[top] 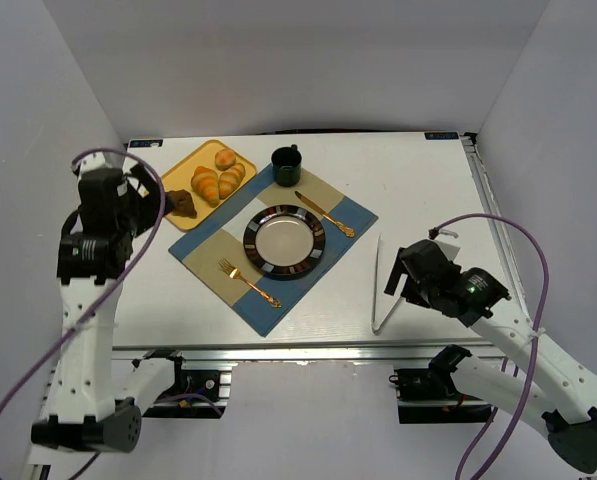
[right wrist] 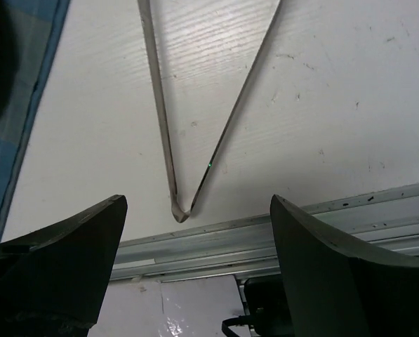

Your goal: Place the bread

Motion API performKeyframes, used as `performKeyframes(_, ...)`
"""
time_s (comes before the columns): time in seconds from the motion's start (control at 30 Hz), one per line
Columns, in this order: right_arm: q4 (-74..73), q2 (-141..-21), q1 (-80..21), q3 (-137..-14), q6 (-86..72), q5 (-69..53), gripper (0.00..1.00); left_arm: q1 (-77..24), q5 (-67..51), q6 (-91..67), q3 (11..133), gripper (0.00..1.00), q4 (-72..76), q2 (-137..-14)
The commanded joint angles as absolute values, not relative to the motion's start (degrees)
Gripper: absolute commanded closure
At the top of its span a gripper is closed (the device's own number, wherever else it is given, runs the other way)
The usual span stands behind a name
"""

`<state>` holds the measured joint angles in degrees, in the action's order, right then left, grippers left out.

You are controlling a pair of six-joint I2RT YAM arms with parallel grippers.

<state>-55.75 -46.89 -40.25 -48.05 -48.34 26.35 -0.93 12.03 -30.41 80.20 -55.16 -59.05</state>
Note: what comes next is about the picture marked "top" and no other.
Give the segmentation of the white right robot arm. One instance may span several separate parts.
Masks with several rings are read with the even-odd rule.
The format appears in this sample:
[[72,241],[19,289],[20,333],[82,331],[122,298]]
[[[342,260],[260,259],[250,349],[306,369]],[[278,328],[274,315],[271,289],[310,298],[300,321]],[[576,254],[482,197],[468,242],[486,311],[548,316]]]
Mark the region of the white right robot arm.
[[572,468],[597,471],[597,375],[529,319],[500,311],[507,288],[482,268],[463,270],[441,246],[421,240],[399,249],[384,290],[458,320],[500,349],[530,380],[496,370],[464,347],[449,345],[429,363],[422,387],[436,398],[464,394],[512,413],[527,398],[521,420],[543,436]]

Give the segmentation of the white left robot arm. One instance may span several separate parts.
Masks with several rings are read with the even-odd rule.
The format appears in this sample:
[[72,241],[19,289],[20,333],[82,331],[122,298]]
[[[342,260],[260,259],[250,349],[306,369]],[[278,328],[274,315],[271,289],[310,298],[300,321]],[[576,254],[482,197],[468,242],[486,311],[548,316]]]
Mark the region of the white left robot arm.
[[35,445],[75,452],[129,453],[141,430],[137,397],[116,397],[113,329],[133,240],[154,232],[168,211],[162,185],[146,167],[77,168],[79,206],[67,217],[57,278],[63,333],[56,388],[45,418],[31,427]]

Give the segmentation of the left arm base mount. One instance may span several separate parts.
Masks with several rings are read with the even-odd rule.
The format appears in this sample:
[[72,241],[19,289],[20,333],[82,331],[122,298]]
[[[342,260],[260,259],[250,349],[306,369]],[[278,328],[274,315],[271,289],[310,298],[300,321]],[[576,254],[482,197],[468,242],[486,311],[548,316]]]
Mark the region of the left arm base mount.
[[156,349],[133,359],[134,370],[147,360],[165,360],[173,380],[143,412],[144,418],[219,419],[226,409],[223,375],[217,367],[193,366],[180,351]]

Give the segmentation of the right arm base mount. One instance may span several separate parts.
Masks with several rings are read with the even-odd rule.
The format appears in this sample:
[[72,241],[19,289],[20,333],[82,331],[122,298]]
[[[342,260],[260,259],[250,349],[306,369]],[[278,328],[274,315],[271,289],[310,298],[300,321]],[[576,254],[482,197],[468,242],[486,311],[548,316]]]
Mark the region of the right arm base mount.
[[426,368],[399,368],[389,376],[398,400],[398,419],[403,425],[484,423],[492,413],[490,404],[465,395],[454,385],[451,374],[469,350],[450,345]]

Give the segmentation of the brown chocolate bread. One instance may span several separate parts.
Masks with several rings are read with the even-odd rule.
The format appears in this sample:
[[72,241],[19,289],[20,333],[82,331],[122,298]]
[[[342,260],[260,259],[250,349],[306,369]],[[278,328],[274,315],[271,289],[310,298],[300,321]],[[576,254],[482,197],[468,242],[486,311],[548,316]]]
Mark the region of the brown chocolate bread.
[[167,197],[170,214],[192,219],[197,217],[197,211],[190,192],[187,190],[170,190],[167,192]]

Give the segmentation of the striped croissant bread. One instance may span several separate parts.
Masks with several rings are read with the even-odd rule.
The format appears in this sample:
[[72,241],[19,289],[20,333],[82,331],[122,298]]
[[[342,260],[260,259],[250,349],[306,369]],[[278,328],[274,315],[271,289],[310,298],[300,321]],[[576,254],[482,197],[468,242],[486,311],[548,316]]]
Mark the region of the striped croissant bread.
[[191,187],[211,207],[216,207],[220,203],[218,175],[214,170],[198,166],[191,178]]

